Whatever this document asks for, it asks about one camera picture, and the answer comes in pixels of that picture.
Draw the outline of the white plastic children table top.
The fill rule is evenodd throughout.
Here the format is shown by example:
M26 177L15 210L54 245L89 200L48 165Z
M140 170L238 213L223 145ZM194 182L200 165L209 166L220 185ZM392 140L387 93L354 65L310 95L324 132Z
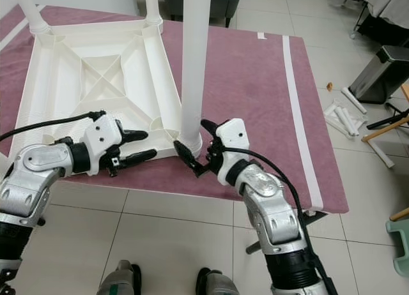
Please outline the white plastic children table top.
M201 152L201 134L192 129L201 96L179 95L158 26L145 20L54 26L35 35L28 65L17 128L102 110L124 129L148 134L123 144L122 155L154 149L157 158L176 156L175 141Z

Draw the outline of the white plastic table leg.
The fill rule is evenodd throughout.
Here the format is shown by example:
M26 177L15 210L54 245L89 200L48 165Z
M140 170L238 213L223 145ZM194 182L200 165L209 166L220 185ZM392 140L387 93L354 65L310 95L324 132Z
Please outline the white plastic table leg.
M160 1L159 0L145 0L146 1L146 17L145 21L149 26L161 26L163 19L160 16Z
M181 131L178 140L194 154L202 147L201 116L211 0L183 0Z
M29 21L30 33L52 33L52 27L42 17L40 9L33 2L33 0L17 0L24 16Z

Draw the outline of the mauve tablecloth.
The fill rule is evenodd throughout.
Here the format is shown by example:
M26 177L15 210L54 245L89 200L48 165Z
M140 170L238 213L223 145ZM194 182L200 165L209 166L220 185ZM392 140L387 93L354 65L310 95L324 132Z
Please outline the mauve tablecloth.
M88 11L71 7L46 6L41 14L54 26L91 22L141 20L118 13ZM166 45L173 77L181 79L182 22L164 21L162 39ZM208 30L208 52L204 83L203 118L216 123L243 119L249 134L249 148L275 163L295 185L305 209L327 213L350 210L344 185L332 149L318 88L314 82L304 39L288 37L292 81L301 115L306 146L312 165L302 163L293 117L288 82L288 66L284 62L283 35L211 26ZM27 23L2 49L0 93L2 96L2 128L5 132L15 124L15 111L21 101L28 61L33 49L33 36ZM313 205L305 166L313 168L320 204ZM193 175L178 158L163 158L125 169L116 178L108 172L96 176L70 176L62 183L106 186L195 195L216 199L240 200L236 190L221 185L213 173L200 178Z

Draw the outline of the grey robot left foot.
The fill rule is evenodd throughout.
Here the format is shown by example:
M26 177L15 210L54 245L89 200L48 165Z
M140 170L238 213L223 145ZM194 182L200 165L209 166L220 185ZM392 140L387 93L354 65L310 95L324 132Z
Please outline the grey robot left foot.
M141 267L120 260L100 283L96 295L141 295Z

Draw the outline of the grey robot foot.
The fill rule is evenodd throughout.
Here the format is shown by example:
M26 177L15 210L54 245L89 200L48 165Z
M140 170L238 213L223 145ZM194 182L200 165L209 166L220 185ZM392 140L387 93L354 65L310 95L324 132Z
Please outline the grey robot foot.
M120 260L100 283L96 295L141 295L141 267Z
M240 295L236 284L221 271L203 267L196 278L195 295Z

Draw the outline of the grey robot right foot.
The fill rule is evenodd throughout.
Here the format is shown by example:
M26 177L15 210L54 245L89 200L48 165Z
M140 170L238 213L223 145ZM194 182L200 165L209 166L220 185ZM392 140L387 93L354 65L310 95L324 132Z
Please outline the grey robot right foot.
M196 278L195 295L240 295L236 284L221 271L203 267Z

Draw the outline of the white plastic strip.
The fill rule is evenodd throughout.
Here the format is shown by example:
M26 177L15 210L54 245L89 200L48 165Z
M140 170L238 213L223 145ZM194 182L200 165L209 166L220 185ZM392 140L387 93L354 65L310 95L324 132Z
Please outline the white plastic strip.
M325 122L348 139L362 140L360 128L369 121L367 110L351 93L350 88L343 87L338 91L345 100L333 99L333 102L323 111Z

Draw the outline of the grey metal pedal bin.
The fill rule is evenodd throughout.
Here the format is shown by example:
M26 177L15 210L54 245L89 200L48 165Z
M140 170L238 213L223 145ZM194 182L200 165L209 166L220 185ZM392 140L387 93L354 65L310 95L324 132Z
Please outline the grey metal pedal bin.
M360 103L385 103L409 79L409 47L382 46L351 83Z

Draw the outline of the wooden side table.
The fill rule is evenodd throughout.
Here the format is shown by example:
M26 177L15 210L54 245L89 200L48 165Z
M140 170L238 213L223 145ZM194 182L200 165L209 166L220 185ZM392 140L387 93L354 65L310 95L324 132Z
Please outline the wooden side table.
M409 102L409 84L405 83L401 85L401 90L403 91L404 96ZM397 121L397 123L390 125L389 128L395 129L405 123L409 123L409 109L405 111L405 117L403 119L401 119L400 121ZM398 213L395 213L394 215L390 216L390 220L392 222L396 222L396 221L400 221L400 219L403 219L403 217L406 217L406 216L409 216L409 207L407 207L404 210L398 211Z

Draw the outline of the dark hanging clothes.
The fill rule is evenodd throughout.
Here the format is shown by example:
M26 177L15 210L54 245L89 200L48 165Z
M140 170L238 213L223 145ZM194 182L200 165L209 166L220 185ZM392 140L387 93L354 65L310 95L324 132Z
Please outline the dark hanging clothes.
M343 7L347 1L358 1L362 9L350 38L368 37L383 46L409 48L409 0L330 0Z

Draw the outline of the green plastic stool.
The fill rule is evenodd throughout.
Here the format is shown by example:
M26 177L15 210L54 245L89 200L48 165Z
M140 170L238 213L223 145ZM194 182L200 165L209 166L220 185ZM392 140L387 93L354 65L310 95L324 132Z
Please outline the green plastic stool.
M388 221L385 230L392 236L397 237L399 256L392 260L392 265L398 275L409 278L409 219L401 221Z

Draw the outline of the black metal table frame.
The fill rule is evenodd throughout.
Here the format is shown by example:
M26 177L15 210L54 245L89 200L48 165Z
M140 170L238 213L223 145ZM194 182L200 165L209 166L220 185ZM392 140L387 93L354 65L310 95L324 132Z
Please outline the black metal table frame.
M304 225L310 225L328 215L329 213L324 213L324 211L304 211L303 223ZM245 249L245 253L247 255L252 255L254 254L254 252L260 251L260 249L261 249L260 242L257 241L256 243L253 243L253 245L249 245Z

